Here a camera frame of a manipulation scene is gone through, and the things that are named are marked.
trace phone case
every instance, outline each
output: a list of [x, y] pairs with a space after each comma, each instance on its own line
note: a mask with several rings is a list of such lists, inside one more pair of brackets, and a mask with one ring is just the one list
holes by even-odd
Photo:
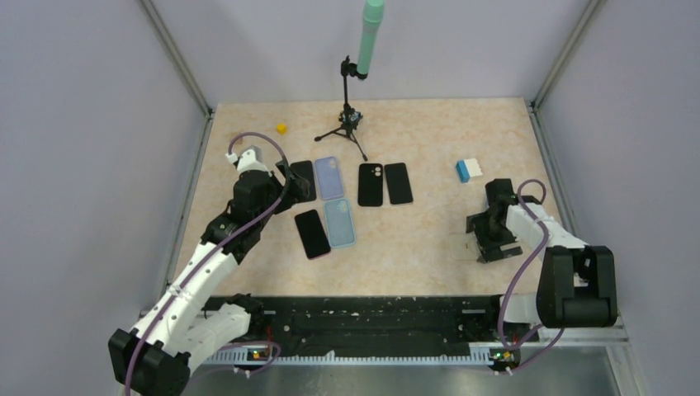
[[384, 203], [384, 168], [380, 163], [363, 163], [357, 175], [357, 204], [381, 206]]
[[409, 171], [405, 163], [391, 163], [384, 166], [389, 202], [392, 205], [410, 204], [414, 201], [409, 181]]
[[352, 225], [350, 202], [345, 198], [330, 200], [324, 204], [326, 228], [332, 248], [344, 248], [355, 244], [355, 227]]
[[316, 181], [319, 184], [319, 194], [322, 200], [335, 200], [342, 198], [345, 193], [343, 181], [340, 179], [340, 168], [335, 157], [317, 159], [314, 162], [316, 168]]

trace black tripod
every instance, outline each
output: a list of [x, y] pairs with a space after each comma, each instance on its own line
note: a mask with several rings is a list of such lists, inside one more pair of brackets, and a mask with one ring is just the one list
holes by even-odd
[[338, 121], [340, 121], [340, 126], [326, 134], [316, 136], [314, 141], [319, 142], [326, 136], [336, 134], [356, 144], [357, 148], [360, 149], [362, 158], [366, 161], [367, 156], [365, 155], [365, 152], [362, 151], [362, 147], [360, 147], [360, 144], [357, 142], [357, 138], [353, 133], [353, 131], [357, 129], [357, 125], [360, 124], [362, 113], [355, 111], [355, 109], [350, 107], [350, 104], [348, 103], [348, 75], [350, 77], [357, 77], [361, 80], [367, 78], [367, 75], [357, 72], [357, 65], [350, 63], [350, 56], [345, 58], [345, 60], [340, 64], [340, 75], [343, 76], [343, 90], [345, 93], [345, 104], [343, 104], [343, 111], [340, 112], [340, 117], [338, 118]]

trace black smartphone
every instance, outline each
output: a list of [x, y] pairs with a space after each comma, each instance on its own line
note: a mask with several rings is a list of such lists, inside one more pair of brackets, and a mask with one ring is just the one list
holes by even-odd
[[324, 226], [321, 224], [319, 212], [309, 210], [298, 214], [294, 216], [294, 222], [309, 260], [330, 253], [328, 237], [326, 237]]
[[299, 202], [311, 202], [316, 200], [316, 180], [314, 178], [314, 164], [311, 161], [292, 163], [289, 168], [297, 175], [309, 181], [309, 197]]
[[409, 181], [409, 170], [405, 163], [390, 163], [384, 166], [386, 186], [389, 189], [389, 202], [392, 205], [410, 204], [414, 201]]

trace blue block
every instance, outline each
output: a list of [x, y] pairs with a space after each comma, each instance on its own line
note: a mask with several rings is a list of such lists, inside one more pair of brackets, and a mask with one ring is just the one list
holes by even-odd
[[466, 168], [466, 164], [464, 163], [464, 160], [457, 161], [457, 175], [460, 177], [460, 181], [462, 183], [466, 183], [469, 181], [469, 170]]

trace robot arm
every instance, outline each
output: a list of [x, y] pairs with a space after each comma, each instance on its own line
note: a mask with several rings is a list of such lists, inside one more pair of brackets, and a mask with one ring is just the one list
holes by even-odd
[[[549, 238], [539, 254], [542, 273], [537, 287], [537, 313], [549, 328], [609, 327], [617, 320], [617, 294], [613, 253], [604, 246], [589, 246], [566, 231], [548, 215], [540, 202], [524, 196], [533, 219], [518, 203], [510, 179], [486, 184], [487, 211], [467, 218], [467, 232], [474, 232], [484, 262], [522, 254], [516, 242], [532, 250]], [[585, 285], [575, 286], [577, 275]]]
[[[231, 304], [225, 304], [206, 321], [192, 326], [216, 286], [238, 268], [258, 243], [273, 215], [265, 215], [266, 210], [280, 198], [283, 190], [274, 173], [263, 163], [259, 148], [252, 146], [240, 157], [230, 154], [228, 158], [236, 165], [240, 176], [226, 210], [207, 225], [192, 258], [160, 301], [129, 332], [118, 329], [110, 338], [112, 367], [122, 384], [126, 382], [127, 368], [136, 346], [142, 342], [130, 387], [143, 395], [180, 394], [191, 373], [206, 358], [245, 335], [251, 321], [263, 315], [260, 303], [248, 296], [236, 295]], [[275, 214], [306, 198], [310, 188], [309, 182], [292, 172], [283, 161], [277, 167], [285, 174], [290, 187]], [[260, 216], [263, 217], [251, 226], [252, 220]], [[231, 238], [236, 232], [239, 236]], [[217, 249], [228, 238], [231, 240]], [[203, 266], [199, 267], [197, 263], [202, 261]], [[142, 341], [150, 326], [151, 331]]]

